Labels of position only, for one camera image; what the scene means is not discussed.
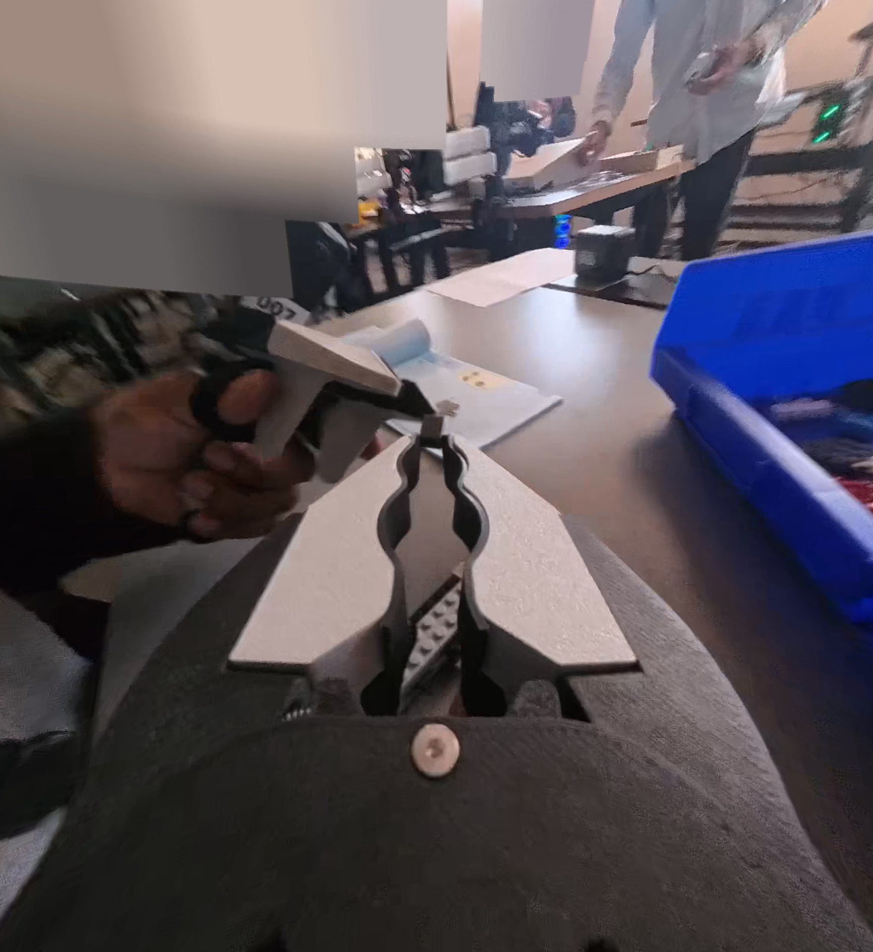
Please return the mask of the light blue instruction booklet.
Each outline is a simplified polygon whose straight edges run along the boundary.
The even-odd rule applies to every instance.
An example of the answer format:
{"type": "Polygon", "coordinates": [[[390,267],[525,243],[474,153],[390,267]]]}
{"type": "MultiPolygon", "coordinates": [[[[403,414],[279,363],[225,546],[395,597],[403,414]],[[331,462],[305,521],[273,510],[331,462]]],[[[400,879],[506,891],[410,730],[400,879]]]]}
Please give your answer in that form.
{"type": "Polygon", "coordinates": [[[367,348],[403,380],[416,384],[430,403],[459,403],[455,417],[444,416],[444,430],[484,449],[562,404],[538,388],[435,350],[428,328],[418,319],[390,328],[365,327],[343,341],[367,348]]]}

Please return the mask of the grey and black brick model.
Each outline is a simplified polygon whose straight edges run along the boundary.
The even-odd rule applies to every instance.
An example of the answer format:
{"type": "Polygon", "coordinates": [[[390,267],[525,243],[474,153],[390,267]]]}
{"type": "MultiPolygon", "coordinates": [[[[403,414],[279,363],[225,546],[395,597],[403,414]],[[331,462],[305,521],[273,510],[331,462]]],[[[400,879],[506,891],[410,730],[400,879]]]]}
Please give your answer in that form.
{"type": "Polygon", "coordinates": [[[458,663],[457,627],[463,574],[463,565],[457,565],[410,618],[415,640],[404,668],[398,707],[400,714],[409,713],[430,684],[458,663]]]}

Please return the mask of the grey jacket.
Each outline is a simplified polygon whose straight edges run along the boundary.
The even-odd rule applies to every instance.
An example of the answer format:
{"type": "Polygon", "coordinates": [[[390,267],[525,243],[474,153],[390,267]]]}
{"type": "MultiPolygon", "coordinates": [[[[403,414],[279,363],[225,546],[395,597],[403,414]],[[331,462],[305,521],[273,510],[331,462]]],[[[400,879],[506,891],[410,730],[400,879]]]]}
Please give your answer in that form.
{"type": "MultiPolygon", "coordinates": [[[[26,603],[0,591],[0,740],[70,731],[87,754],[109,612],[109,601],[59,587],[26,603]]],[[[0,839],[0,917],[47,852],[68,804],[0,839]]]]}

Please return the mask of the metal rack with electronics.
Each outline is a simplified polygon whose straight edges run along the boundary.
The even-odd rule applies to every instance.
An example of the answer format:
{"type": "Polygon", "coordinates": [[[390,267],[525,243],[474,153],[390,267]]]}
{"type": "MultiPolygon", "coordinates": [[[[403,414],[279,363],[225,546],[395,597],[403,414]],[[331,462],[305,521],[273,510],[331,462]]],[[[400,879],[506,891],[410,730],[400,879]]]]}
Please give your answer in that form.
{"type": "Polygon", "coordinates": [[[791,89],[767,113],[729,212],[726,247],[873,229],[873,19],[846,78],[791,89]]]}

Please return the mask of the white paper sheet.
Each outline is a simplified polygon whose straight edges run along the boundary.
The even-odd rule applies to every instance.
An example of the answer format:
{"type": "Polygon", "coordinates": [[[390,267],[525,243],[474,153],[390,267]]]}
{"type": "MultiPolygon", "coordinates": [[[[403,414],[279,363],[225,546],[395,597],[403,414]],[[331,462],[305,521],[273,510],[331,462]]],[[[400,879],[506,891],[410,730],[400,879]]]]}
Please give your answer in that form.
{"type": "Polygon", "coordinates": [[[431,282],[424,290],[476,307],[493,306],[574,274],[570,249],[541,248],[431,282]]]}

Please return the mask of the person's left hand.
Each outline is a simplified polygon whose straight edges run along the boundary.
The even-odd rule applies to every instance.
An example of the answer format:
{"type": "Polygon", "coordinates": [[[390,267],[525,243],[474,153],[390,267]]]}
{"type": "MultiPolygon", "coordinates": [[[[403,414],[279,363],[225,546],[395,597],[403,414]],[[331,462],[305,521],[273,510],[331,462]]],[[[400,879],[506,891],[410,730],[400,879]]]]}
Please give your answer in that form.
{"type": "Polygon", "coordinates": [[[100,481],[118,508],[202,540],[266,535],[294,510],[313,456],[299,439],[271,459],[214,439],[191,411],[200,380],[177,370],[93,407],[100,481]]]}

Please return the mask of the pile of colourful bricks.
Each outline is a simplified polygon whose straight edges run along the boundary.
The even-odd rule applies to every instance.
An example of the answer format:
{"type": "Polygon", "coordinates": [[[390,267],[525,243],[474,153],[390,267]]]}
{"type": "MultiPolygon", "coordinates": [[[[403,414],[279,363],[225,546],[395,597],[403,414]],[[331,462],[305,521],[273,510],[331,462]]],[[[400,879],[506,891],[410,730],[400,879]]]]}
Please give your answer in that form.
{"type": "Polygon", "coordinates": [[[755,407],[873,515],[873,378],[755,407]]]}

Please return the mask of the wooden box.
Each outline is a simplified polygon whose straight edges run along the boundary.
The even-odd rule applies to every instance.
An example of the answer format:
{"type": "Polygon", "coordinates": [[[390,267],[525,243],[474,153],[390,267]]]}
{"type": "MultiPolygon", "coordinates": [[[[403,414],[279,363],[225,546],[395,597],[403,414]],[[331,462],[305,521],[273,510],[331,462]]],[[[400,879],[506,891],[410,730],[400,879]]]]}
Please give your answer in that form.
{"type": "Polygon", "coordinates": [[[628,151],[611,156],[601,156],[599,169],[602,172],[621,175],[640,175],[653,173],[670,165],[677,165],[683,158],[683,146],[671,146],[660,149],[628,151]]]}

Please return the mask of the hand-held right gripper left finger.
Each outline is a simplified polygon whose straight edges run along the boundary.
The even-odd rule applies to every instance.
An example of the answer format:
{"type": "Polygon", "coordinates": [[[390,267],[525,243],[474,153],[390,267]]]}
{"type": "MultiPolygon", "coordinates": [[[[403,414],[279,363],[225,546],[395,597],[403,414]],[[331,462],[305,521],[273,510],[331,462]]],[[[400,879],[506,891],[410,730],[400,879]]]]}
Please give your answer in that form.
{"type": "Polygon", "coordinates": [[[398,708],[416,637],[395,550],[417,484],[418,439],[402,437],[309,506],[229,668],[342,682],[362,708],[398,708]]]}

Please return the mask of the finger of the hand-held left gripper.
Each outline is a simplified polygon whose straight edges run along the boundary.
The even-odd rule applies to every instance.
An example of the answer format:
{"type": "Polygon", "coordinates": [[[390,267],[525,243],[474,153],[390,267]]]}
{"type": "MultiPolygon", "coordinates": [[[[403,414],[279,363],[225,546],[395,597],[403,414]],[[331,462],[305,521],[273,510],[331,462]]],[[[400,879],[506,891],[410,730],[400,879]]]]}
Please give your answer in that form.
{"type": "Polygon", "coordinates": [[[253,442],[266,460],[284,452],[325,385],[339,382],[395,395],[400,380],[373,351],[287,322],[272,329],[267,355],[278,393],[259,419],[253,442]]]}
{"type": "Polygon", "coordinates": [[[334,382],[322,388],[314,401],[314,413],[315,475],[322,482],[334,484],[370,446],[385,422],[422,422],[436,409],[409,381],[398,380],[395,395],[334,382]]]}

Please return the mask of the white flat box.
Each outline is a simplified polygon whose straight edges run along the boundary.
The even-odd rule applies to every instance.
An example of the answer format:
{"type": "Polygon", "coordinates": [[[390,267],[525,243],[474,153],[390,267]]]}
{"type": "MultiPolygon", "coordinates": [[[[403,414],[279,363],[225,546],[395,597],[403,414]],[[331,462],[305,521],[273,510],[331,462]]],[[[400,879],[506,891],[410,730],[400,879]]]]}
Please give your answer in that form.
{"type": "Polygon", "coordinates": [[[502,182],[511,193],[538,193],[582,182],[600,170],[600,159],[585,159],[584,138],[540,146],[533,156],[514,153],[502,182]]]}

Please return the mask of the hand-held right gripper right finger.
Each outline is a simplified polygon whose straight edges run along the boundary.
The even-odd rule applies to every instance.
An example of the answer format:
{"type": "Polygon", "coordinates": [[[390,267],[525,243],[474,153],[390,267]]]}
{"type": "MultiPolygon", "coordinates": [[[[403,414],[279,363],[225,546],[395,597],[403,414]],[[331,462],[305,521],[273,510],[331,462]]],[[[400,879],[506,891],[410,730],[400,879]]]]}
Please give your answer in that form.
{"type": "Polygon", "coordinates": [[[467,549],[457,620],[460,699],[504,716],[530,683],[572,709],[568,681],[639,661],[561,513],[466,440],[450,439],[453,530],[467,549]]]}

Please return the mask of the small black box device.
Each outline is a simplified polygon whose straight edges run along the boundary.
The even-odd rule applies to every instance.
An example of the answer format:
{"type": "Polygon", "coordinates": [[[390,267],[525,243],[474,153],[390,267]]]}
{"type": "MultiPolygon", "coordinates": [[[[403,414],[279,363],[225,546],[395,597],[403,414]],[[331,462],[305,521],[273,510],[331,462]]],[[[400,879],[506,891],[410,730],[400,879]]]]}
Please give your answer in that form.
{"type": "Polygon", "coordinates": [[[608,285],[626,277],[636,248],[636,231],[617,225],[592,225],[574,237],[573,274],[608,285]]]}

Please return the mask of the white equipment box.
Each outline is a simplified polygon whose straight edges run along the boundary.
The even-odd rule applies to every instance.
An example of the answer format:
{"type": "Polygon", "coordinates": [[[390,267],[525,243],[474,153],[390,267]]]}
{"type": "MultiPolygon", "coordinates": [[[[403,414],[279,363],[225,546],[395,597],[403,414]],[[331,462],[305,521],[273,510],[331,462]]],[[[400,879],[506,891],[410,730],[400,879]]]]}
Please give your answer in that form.
{"type": "Polygon", "coordinates": [[[498,160],[491,149],[490,130],[484,125],[446,133],[441,151],[442,178],[448,187],[498,173],[498,160]]]}

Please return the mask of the brown table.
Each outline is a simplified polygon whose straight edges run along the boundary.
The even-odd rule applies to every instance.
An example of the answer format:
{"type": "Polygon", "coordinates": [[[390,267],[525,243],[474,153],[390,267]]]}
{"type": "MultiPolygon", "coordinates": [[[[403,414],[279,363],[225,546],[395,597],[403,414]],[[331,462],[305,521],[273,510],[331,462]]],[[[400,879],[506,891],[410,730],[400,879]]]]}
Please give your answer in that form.
{"type": "Polygon", "coordinates": [[[541,248],[566,248],[574,218],[607,222],[693,169],[694,161],[683,155],[677,165],[653,173],[599,171],[576,184],[521,194],[507,192],[502,180],[492,176],[481,196],[450,194],[431,201],[429,208],[451,229],[454,246],[481,248],[498,261],[541,248]]]}

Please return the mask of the blue plastic bin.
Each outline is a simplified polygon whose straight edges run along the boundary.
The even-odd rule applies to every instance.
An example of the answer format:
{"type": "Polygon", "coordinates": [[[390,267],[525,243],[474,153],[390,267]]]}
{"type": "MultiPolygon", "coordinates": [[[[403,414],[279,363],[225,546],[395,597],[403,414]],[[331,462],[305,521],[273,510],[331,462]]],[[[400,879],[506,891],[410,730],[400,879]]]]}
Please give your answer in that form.
{"type": "Polygon", "coordinates": [[[873,515],[755,407],[873,378],[873,231],[687,265],[650,374],[873,651],[873,515]]]}

